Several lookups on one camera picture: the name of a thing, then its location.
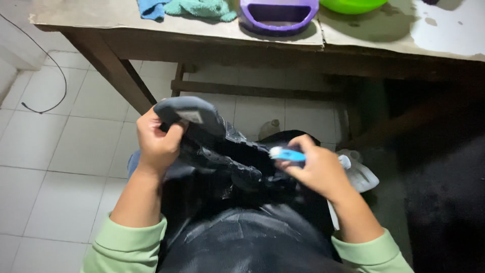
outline purple container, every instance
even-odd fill
[[[318,7],[318,0],[241,0],[239,23],[250,32],[260,35],[297,35],[308,28],[317,14]],[[269,22],[291,23],[276,26],[270,25]]]

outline green bowl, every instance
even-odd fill
[[[361,14],[376,9],[388,0],[320,0],[320,4],[343,14]]]

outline teal towel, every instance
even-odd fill
[[[231,5],[224,0],[171,0],[163,8],[170,15],[190,14],[222,22],[231,22],[237,17]]]

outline light green sweatshirt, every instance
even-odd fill
[[[167,220],[151,227],[120,226],[109,218],[93,247],[88,250],[81,273],[154,273],[160,241]],[[412,273],[388,230],[370,242],[349,244],[332,237],[332,243],[346,264],[366,273]]]

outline black cable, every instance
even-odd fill
[[[16,28],[18,28],[20,31],[22,31],[25,35],[27,35],[28,38],[30,38],[30,40],[32,40],[32,42],[34,42],[45,54],[47,54],[47,56],[49,56],[49,58],[52,59],[52,61],[57,65],[57,67],[59,68],[59,70],[61,71],[61,74],[62,76],[64,77],[64,96],[62,97],[62,99],[56,104],[54,105],[54,107],[46,110],[46,111],[35,111],[35,110],[32,110],[31,108],[29,108],[24,102],[22,102],[22,105],[31,110],[32,112],[35,112],[35,113],[39,113],[39,114],[43,114],[45,112],[48,112],[54,108],[56,108],[58,105],[61,104],[61,102],[64,100],[64,98],[66,97],[67,95],[67,80],[65,79],[65,75],[64,75],[64,72],[62,71],[61,67],[57,64],[57,62],[49,55],[49,53],[47,53],[47,51],[45,51],[41,46],[39,46],[39,44],[37,44],[37,42],[32,38],[30,37],[30,35],[28,35],[25,31],[23,31],[20,27],[18,27],[17,25],[15,25],[12,21],[10,21],[9,19],[5,18],[5,16],[3,16],[3,14],[0,13],[0,16],[5,19],[7,22],[11,23],[13,26],[15,26]]]

